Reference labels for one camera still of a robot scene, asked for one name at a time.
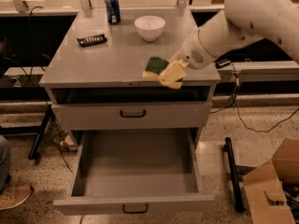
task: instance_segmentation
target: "empty drawer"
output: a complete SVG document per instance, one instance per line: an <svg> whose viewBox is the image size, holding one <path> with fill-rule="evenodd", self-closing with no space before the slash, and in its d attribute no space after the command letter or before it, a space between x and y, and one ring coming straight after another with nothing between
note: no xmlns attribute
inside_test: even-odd
<svg viewBox="0 0 299 224"><path fill-rule="evenodd" d="M204 127L211 103L158 105L53 105L67 130Z"/></svg>
<svg viewBox="0 0 299 224"><path fill-rule="evenodd" d="M206 211L187 129L86 132L65 215Z"/></svg>

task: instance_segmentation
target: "white bowl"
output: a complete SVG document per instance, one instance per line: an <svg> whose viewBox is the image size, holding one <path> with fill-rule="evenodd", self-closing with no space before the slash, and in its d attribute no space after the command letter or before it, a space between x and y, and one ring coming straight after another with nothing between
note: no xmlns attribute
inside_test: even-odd
<svg viewBox="0 0 299 224"><path fill-rule="evenodd" d="M156 40L163 32L165 20L156 16L144 16L135 20L138 34L146 41Z"/></svg>

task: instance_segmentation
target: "gray cabinet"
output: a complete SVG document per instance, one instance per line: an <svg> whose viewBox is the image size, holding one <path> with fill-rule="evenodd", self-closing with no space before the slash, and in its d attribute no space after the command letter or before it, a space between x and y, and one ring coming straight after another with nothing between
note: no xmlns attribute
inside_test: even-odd
<svg viewBox="0 0 299 224"><path fill-rule="evenodd" d="M117 26L102 12L78 14L40 82L78 145L69 196L54 205L65 215L206 211L214 197L202 193L195 149L218 72L189 70L180 90L142 78L150 56L170 57L196 28L191 12L126 9ZM135 18L149 14L166 19L156 43L134 33ZM76 37L91 30L111 43L80 48Z"/></svg>

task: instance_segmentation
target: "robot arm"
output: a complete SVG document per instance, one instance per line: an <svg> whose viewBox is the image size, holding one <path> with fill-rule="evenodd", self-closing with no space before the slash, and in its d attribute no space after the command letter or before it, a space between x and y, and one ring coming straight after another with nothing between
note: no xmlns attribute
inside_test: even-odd
<svg viewBox="0 0 299 224"><path fill-rule="evenodd" d="M169 62L200 69L264 37L299 62L298 24L299 10L291 0L225 0L224 10L191 34Z"/></svg>

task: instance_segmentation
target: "person's foot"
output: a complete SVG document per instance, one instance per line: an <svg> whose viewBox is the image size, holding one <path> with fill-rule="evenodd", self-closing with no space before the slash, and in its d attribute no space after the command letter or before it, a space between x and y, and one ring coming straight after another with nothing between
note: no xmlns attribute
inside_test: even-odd
<svg viewBox="0 0 299 224"><path fill-rule="evenodd" d="M16 207L26 201L32 193L30 185L5 188L0 195L0 210Z"/></svg>

